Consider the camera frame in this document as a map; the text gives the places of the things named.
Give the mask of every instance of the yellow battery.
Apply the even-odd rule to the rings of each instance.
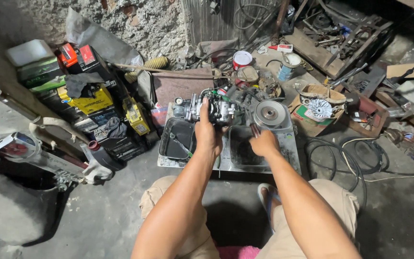
[[[125,98],[122,102],[122,107],[126,113],[127,120],[130,126],[141,136],[150,132],[150,127],[146,123],[146,119],[142,114],[143,107],[137,103],[134,98]]]
[[[57,88],[58,96],[72,107],[78,107],[83,113],[89,114],[106,108],[113,104],[113,100],[104,84],[99,84],[100,90],[94,93],[95,98],[70,98],[67,95],[66,87]]]

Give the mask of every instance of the foot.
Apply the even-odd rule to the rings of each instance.
[[[268,189],[266,189],[265,187],[262,187],[261,188],[261,195],[263,196],[264,203],[265,204],[268,204],[268,198],[269,198]],[[278,199],[272,198],[272,200],[271,200],[271,211],[270,211],[270,221],[271,221],[271,227],[272,227],[272,229],[274,229],[274,226],[273,226],[273,223],[272,223],[273,222],[273,220],[272,220],[272,218],[273,218],[273,211],[279,205],[282,205],[282,203]]]

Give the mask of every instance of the red cap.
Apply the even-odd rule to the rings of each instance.
[[[90,150],[96,151],[99,148],[100,148],[100,144],[96,140],[93,140],[93,141],[89,142],[89,149]]]

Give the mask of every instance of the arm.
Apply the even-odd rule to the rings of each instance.
[[[360,259],[333,209],[284,159],[273,133],[265,130],[250,143],[271,167],[288,226],[307,258]]]
[[[208,100],[201,107],[201,121],[195,125],[196,151],[175,182],[156,203],[138,232],[131,259],[174,258],[185,242],[221,153],[223,132],[215,132],[208,120]]]

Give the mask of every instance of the corrugated metal sheet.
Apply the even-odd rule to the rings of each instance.
[[[239,8],[239,1],[242,4],[260,4],[275,10],[280,4],[280,0],[220,0],[220,13],[210,14],[210,0],[182,0],[185,12],[190,19],[187,28],[190,30],[191,44],[197,45],[201,41],[223,41],[239,38],[241,42],[246,41],[244,31],[234,26],[233,19],[237,19],[239,26],[245,27],[250,24],[246,22],[246,17],[238,12],[234,17],[234,12]],[[244,10],[251,16],[256,16],[259,8],[254,6],[245,7]]]

